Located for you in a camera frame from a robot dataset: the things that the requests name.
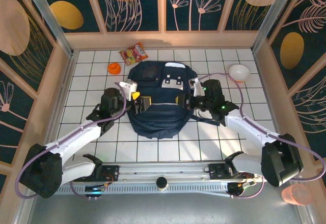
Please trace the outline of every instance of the backpack strap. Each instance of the backpack strap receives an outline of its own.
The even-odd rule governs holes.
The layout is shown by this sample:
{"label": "backpack strap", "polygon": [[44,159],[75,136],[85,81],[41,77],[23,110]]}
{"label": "backpack strap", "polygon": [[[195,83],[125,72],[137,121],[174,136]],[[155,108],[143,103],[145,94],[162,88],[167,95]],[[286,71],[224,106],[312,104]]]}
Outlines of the backpack strap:
{"label": "backpack strap", "polygon": [[204,119],[204,118],[200,118],[198,116],[195,116],[195,115],[192,115],[191,117],[192,119],[194,119],[195,121],[198,121],[198,122],[205,122],[207,124],[210,124],[210,125],[214,125],[214,126],[219,126],[220,123],[218,121],[213,121],[211,119]]}

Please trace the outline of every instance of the orange cup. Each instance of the orange cup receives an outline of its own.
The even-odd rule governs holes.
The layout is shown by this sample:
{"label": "orange cup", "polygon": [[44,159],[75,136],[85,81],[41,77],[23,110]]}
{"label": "orange cup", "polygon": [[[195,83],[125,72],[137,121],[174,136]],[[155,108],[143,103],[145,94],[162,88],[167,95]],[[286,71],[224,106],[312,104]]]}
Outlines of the orange cup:
{"label": "orange cup", "polygon": [[309,189],[302,184],[293,184],[282,191],[282,199],[292,205],[308,205],[312,202]]}
{"label": "orange cup", "polygon": [[121,66],[118,63],[112,63],[107,66],[107,70],[112,75],[118,75],[121,72]]}

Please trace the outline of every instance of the dark teal wallpaper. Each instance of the dark teal wallpaper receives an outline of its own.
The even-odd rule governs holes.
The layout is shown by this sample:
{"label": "dark teal wallpaper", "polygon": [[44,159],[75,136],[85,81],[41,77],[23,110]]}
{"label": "dark teal wallpaper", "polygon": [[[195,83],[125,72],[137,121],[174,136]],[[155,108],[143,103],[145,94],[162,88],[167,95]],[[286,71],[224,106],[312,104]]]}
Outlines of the dark teal wallpaper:
{"label": "dark teal wallpaper", "polygon": [[0,6],[0,58],[37,91],[53,46],[22,0]]}
{"label": "dark teal wallpaper", "polygon": [[7,178],[6,175],[0,174],[0,194],[2,192],[2,188],[5,185],[6,178]]}
{"label": "dark teal wallpaper", "polygon": [[158,31],[157,0],[98,0],[108,32]]}
{"label": "dark teal wallpaper", "polygon": [[0,72],[0,161],[11,164],[33,99]]}
{"label": "dark teal wallpaper", "polygon": [[278,25],[280,19],[282,18],[284,12],[286,11],[286,9],[287,9],[287,7],[289,6],[289,4],[290,4],[291,1],[292,1],[292,0],[287,0],[287,1],[286,1],[285,5],[284,5],[284,7],[283,7],[283,9],[282,9],[282,11],[280,12],[280,14],[279,14],[279,16],[277,17],[275,23],[272,25],[270,31],[268,32],[268,34],[267,34],[267,38],[270,38],[270,36],[273,34],[273,32],[274,32],[276,26]]}
{"label": "dark teal wallpaper", "polygon": [[292,96],[310,148],[326,157],[326,67]]}
{"label": "dark teal wallpaper", "polygon": [[274,0],[234,0],[226,31],[257,31]]}
{"label": "dark teal wallpaper", "polygon": [[99,32],[89,0],[47,0],[64,32]]}
{"label": "dark teal wallpaper", "polygon": [[225,0],[167,0],[167,31],[216,31]]}
{"label": "dark teal wallpaper", "polygon": [[299,0],[271,44],[288,88],[326,52],[326,0]]}

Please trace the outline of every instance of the cable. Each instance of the cable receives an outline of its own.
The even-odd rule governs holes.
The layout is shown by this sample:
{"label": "cable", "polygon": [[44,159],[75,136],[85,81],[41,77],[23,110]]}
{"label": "cable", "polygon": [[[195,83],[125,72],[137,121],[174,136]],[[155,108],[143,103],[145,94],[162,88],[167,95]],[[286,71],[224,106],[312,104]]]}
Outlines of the cable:
{"label": "cable", "polygon": [[203,193],[203,194],[208,194],[208,195],[215,195],[215,196],[223,196],[223,197],[228,197],[231,198],[232,195],[226,194],[226,193],[217,193],[217,192],[207,192],[207,191],[193,191],[196,193]]}
{"label": "cable", "polygon": [[76,195],[76,196],[78,196],[78,197],[81,197],[81,198],[87,198],[85,195],[82,195],[82,194],[79,194],[78,192],[76,192],[76,190],[75,190],[75,188],[73,187],[73,181],[70,181],[69,182],[70,183],[70,188],[71,188],[71,190],[72,190],[72,192]]}
{"label": "cable", "polygon": [[266,136],[270,136],[271,138],[275,139],[275,140],[278,140],[280,142],[283,142],[283,143],[286,143],[286,144],[289,144],[291,146],[294,146],[294,147],[297,147],[297,148],[301,148],[301,149],[304,149],[306,151],[308,151],[309,153],[311,153],[312,155],[314,155],[317,159],[320,160],[320,162],[322,163],[322,170],[319,174],[317,174],[316,176],[314,177],[309,177],[309,178],[292,178],[293,181],[299,181],[299,182],[308,182],[308,181],[314,181],[314,180],[317,180],[319,178],[321,178],[325,172],[326,172],[326,162],[325,160],[319,155],[317,154],[316,152],[312,151],[311,149],[308,149],[307,147],[304,147],[300,144],[296,144],[294,142],[291,142],[289,140],[286,140],[286,139],[283,139],[283,138],[279,138],[278,136],[274,136],[274,135],[271,135],[269,134],[268,132],[264,131],[263,129],[261,129],[260,127],[256,126],[255,124],[253,124],[250,120],[248,120],[244,114],[243,114],[243,111],[242,111],[242,107],[243,107],[243,94],[242,94],[242,91],[241,91],[241,88],[239,86],[239,84],[230,76],[230,75],[227,75],[227,74],[223,74],[223,73],[213,73],[213,74],[208,74],[208,75],[205,75],[201,78],[199,78],[199,80],[202,80],[202,79],[205,79],[211,75],[223,75],[223,76],[226,76],[226,77],[229,77],[233,83],[235,83],[235,85],[237,86],[237,88],[239,89],[240,91],[240,96],[241,96],[241,105],[240,105],[240,114],[241,114],[241,117],[248,123],[250,124],[252,127],[254,127],[255,129],[257,129],[258,131],[260,131],[261,133],[265,134]]}
{"label": "cable", "polygon": [[199,115],[200,118],[213,121],[213,119],[203,117],[203,116],[200,114],[200,111],[201,111],[201,110],[198,111],[198,115]]}
{"label": "cable", "polygon": [[206,171],[206,170],[205,170],[206,168],[209,168],[209,166],[205,166],[205,167],[203,168],[203,172],[205,172],[205,173],[209,173],[210,171]]}
{"label": "cable", "polygon": [[239,198],[239,199],[251,199],[251,198],[257,196],[258,194],[260,194],[260,192],[263,190],[263,187],[264,187],[264,177],[261,176],[261,179],[262,179],[262,181],[261,181],[260,189],[255,194],[250,195],[250,196],[246,196],[246,197],[242,197],[242,196],[235,196],[235,197]]}
{"label": "cable", "polygon": [[38,159],[39,157],[41,157],[42,155],[46,154],[47,152],[51,151],[52,149],[55,149],[57,147],[59,147],[60,145],[64,144],[66,141],[72,139],[74,136],[78,135],[80,132],[84,131],[85,129],[89,128],[90,126],[94,125],[94,124],[98,124],[98,123],[102,123],[102,122],[107,122],[107,121],[112,121],[112,120],[116,120],[118,119],[120,116],[123,115],[123,113],[126,110],[126,106],[127,106],[127,99],[126,99],[126,94],[124,93],[122,87],[119,85],[118,82],[115,82],[115,84],[120,88],[121,93],[122,93],[122,97],[123,97],[123,108],[121,110],[121,113],[118,114],[117,116],[111,117],[111,118],[107,118],[107,119],[103,119],[103,120],[99,120],[99,121],[93,121],[83,127],[80,127],[77,131],[73,132],[71,135],[67,136],[65,139],[63,139],[62,141],[60,141],[58,143],[58,145],[53,145],[52,147],[42,151],[41,153],[35,155],[32,159],[30,159],[20,170],[20,172],[17,175],[16,181],[15,181],[15,192],[16,194],[22,198],[22,199],[32,199],[34,198],[37,194],[33,194],[30,196],[25,196],[23,195],[20,191],[19,191],[19,180],[21,178],[21,175],[23,174],[23,172],[27,169],[27,167],[29,167],[36,159]]}

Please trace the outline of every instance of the black grid line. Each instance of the black grid line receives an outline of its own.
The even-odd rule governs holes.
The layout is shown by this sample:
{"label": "black grid line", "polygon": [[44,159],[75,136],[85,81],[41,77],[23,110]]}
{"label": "black grid line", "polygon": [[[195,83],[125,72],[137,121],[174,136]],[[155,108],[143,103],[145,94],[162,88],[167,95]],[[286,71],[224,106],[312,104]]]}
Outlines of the black grid line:
{"label": "black grid line", "polygon": [[255,67],[256,67],[257,72],[254,72],[254,73],[251,73],[251,74],[259,74],[257,64],[256,64],[256,62],[254,60],[240,60],[239,62],[240,62],[241,65],[243,65],[241,62],[253,62]]}
{"label": "black grid line", "polygon": [[[219,50],[219,49],[215,49],[215,50],[218,50],[219,52],[220,52],[220,54],[221,54],[221,57],[222,57],[222,61],[223,61],[223,66],[224,66],[224,73],[226,73],[226,67],[225,67],[225,62],[224,62],[224,59],[223,59],[223,54],[222,54],[222,52],[221,52],[221,50]],[[204,51],[205,51],[205,61],[206,61],[206,66],[207,66],[207,73],[209,73],[209,67],[208,67],[208,60],[207,60],[207,53],[206,53],[206,49],[204,49]],[[157,49],[156,50],[156,52],[157,52],[157,60],[158,60],[158,55],[159,55],[159,50]],[[65,108],[64,108],[64,111],[63,111],[63,116],[64,116],[64,113],[65,113],[65,109],[66,109],[66,107],[83,107],[83,111],[82,111],[82,114],[81,114],[81,119],[83,118],[83,113],[84,113],[84,109],[85,109],[85,102],[86,102],[86,98],[87,98],[87,92],[88,92],[88,90],[89,90],[89,85],[90,85],[90,79],[91,79],[91,76],[104,76],[104,75],[91,75],[91,73],[92,73],[92,69],[93,69],[93,64],[94,64],[94,58],[95,58],[95,53],[96,52],[94,52],[94,54],[93,54],[93,62],[92,62],[92,66],[91,66],[91,71],[90,71],[90,75],[89,76],[85,76],[85,75],[82,75],[82,76],[85,76],[85,77],[88,77],[89,78],[89,80],[88,80],[88,85],[87,85],[87,89],[86,90],[83,90],[83,91],[86,91],[86,95],[85,95],[85,98],[84,98],[84,105],[82,106],[82,105],[76,105],[76,106],[73,106],[73,105],[69,105],[69,106],[65,106]],[[190,61],[190,67],[192,67],[192,62],[204,62],[204,61],[192,61],[192,58],[191,58],[191,50],[190,49],[188,49],[188,53],[189,53],[189,61]],[[111,60],[111,51],[110,51],[110,55],[109,55],[109,63],[110,62],[112,62]],[[173,49],[173,61],[175,61],[175,50]],[[124,66],[122,67],[123,68],[123,74],[122,75],[120,75],[122,78],[123,78],[123,80],[125,80],[127,77],[128,77],[128,74],[125,72],[125,70],[126,70],[126,65],[125,65],[125,63],[123,63],[124,64]],[[204,74],[205,72],[198,72],[198,74],[199,75],[206,75],[206,74]],[[105,87],[104,88],[106,88],[106,83],[107,83],[107,81],[108,81],[108,72],[106,72],[106,78],[105,78]],[[230,95],[230,97],[231,97],[231,93],[230,93],[230,89],[232,89],[232,88],[230,88],[230,85],[229,85],[229,80],[227,79],[227,85],[228,85],[228,87],[227,87],[227,89],[229,90],[229,95]],[[245,87],[243,87],[243,89],[244,88],[246,88],[246,92],[247,92],[247,95],[248,95],[248,88],[251,88],[251,87],[247,87],[247,85],[245,84]],[[249,98],[249,104],[250,104],[250,106],[251,106],[251,104],[262,104],[262,103],[251,103],[251,100],[250,100],[250,97],[249,97],[249,95],[248,95],[248,98]],[[61,119],[61,123],[60,123],[60,128],[59,128],[59,131],[58,131],[58,134],[60,133],[60,130],[61,130],[61,125],[64,125],[64,124],[73,124],[73,123],[62,123],[62,120],[63,120],[63,116],[62,116],[62,119]],[[200,135],[199,135],[199,125],[198,125],[198,122],[197,121],[195,121],[196,122],[196,126],[197,126],[197,133],[198,133],[198,149],[199,149],[199,153],[200,153],[200,160],[202,160],[202,149],[201,149],[201,144],[200,144],[200,141],[216,141],[217,139],[200,139]],[[113,141],[113,142],[110,142],[110,143],[116,143],[116,152],[115,152],[115,162],[116,162],[116,160],[117,160],[117,151],[118,151],[118,143],[119,142],[131,142],[131,141],[119,141],[119,130],[121,129],[120,128],[120,123],[129,123],[129,122],[121,122],[121,121],[119,121],[118,122],[118,131],[117,131],[117,141],[115,142],[115,141]],[[221,140],[220,139],[218,139],[219,140],[219,145],[220,145],[220,152],[221,152],[221,157],[222,157],[222,145],[221,145]],[[240,139],[240,136],[239,136],[239,134],[238,134],[238,139],[224,139],[223,141],[234,141],[234,140],[238,140],[239,141],[239,143],[240,143],[240,148],[242,149],[242,145],[241,145],[241,139]],[[137,149],[136,149],[136,161],[138,161],[138,148],[139,148],[139,141],[140,141],[140,139],[139,139],[139,136],[137,136],[137,141],[133,141],[134,143],[137,143]],[[178,141],[178,155],[179,155],[179,161],[181,161],[181,154],[180,154],[180,142],[183,142],[183,141],[189,141],[188,139],[183,139],[183,140],[180,140],[180,136],[179,136],[179,134],[177,135],[177,138],[176,139],[172,139],[172,138],[169,138],[167,141]],[[157,142],[157,161],[159,161],[159,140],[156,140],[156,141],[153,141],[153,142]],[[96,140],[96,145],[95,145],[95,154],[96,154],[96,150],[97,150],[97,143],[105,143],[105,142],[98,142],[98,140]]]}
{"label": "black grid line", "polygon": [[[77,55],[77,60],[76,60],[76,63],[75,63],[75,68],[74,68],[74,70],[73,70],[73,74],[74,74],[75,71],[76,71],[76,65],[77,65],[77,62],[78,62],[78,58],[79,58],[79,52],[78,52],[78,55]],[[71,88],[72,80],[73,80],[73,75],[72,75],[71,82],[70,82],[70,85],[69,85],[69,90],[68,90],[68,93],[67,93],[67,97],[66,97],[65,105],[64,105],[64,108],[63,108],[63,110],[62,110],[62,115],[61,115],[61,120],[60,120],[60,125],[59,125],[59,129],[58,129],[58,133],[57,133],[57,138],[59,137],[59,133],[60,133],[61,125],[62,125],[62,121],[63,121],[63,116],[65,115],[66,105],[67,105],[67,101],[68,101],[68,98],[69,98],[69,93],[70,93],[70,88]]]}

